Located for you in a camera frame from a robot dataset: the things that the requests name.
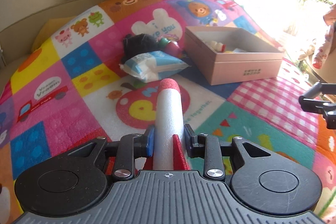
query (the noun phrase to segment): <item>cardboard box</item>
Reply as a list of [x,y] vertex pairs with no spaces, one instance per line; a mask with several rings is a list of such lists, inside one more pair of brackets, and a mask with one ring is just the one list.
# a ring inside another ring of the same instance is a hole
[[[226,51],[217,53],[205,42],[221,42]],[[186,27],[184,49],[210,85],[272,78],[278,75],[283,52],[241,28]]]

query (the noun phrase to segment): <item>colorful quilt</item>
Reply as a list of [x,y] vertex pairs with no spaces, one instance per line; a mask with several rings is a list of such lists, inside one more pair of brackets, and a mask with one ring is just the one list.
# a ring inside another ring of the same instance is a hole
[[[155,121],[157,82],[144,84],[119,68],[126,34],[178,38],[186,26],[240,27],[280,47],[230,0],[108,0],[52,35],[18,68],[0,98],[0,223],[21,213],[14,183],[27,168],[105,135],[119,140]],[[313,169],[323,184],[315,213],[336,216],[335,132],[301,111],[309,85],[284,59],[277,78],[210,86],[192,60],[173,78],[181,87],[184,120],[230,141],[243,136]],[[144,159],[136,162],[141,169]],[[231,172],[224,158],[227,172]],[[202,169],[201,159],[192,159]]]

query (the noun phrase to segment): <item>red foam tip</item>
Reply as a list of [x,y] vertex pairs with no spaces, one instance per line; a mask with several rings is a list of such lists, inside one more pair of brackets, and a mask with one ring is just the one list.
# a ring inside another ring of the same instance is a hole
[[179,93],[181,93],[178,83],[176,83],[175,80],[170,79],[170,78],[161,80],[159,84],[158,92],[165,90],[165,89],[174,89],[174,90],[177,90]]

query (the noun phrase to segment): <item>yellow pillow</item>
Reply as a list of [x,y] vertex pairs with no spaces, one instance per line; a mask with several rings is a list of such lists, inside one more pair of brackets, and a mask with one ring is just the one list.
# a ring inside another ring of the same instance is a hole
[[54,32],[59,30],[65,24],[67,24],[70,20],[74,19],[73,17],[66,18],[55,18],[49,19],[46,24],[43,25],[39,34],[36,36],[33,46],[31,47],[31,52],[36,51],[39,47],[41,47],[42,43],[45,42],[49,37],[53,35]]

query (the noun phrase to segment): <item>blue square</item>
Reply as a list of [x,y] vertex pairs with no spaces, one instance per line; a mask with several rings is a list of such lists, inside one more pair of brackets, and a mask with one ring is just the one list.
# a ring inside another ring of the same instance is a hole
[[62,62],[71,79],[101,64],[101,60],[88,42],[63,57]]
[[43,122],[39,122],[10,142],[13,180],[29,167],[51,157]]
[[246,17],[244,16],[240,16],[238,18],[236,18],[233,23],[239,27],[239,28],[243,28],[244,30],[247,30],[248,32],[250,32],[251,34],[256,34],[257,31],[256,29],[251,25],[250,22],[248,22],[248,20],[246,19]]
[[196,67],[195,63],[189,58],[183,58],[183,61],[190,65],[190,67],[184,69],[179,74],[188,80],[201,85],[202,87],[212,91],[213,93],[227,99],[230,97],[232,92],[236,90],[237,87],[241,84],[238,83],[230,83],[230,84],[223,84],[223,85],[210,85],[203,74],[199,71]]

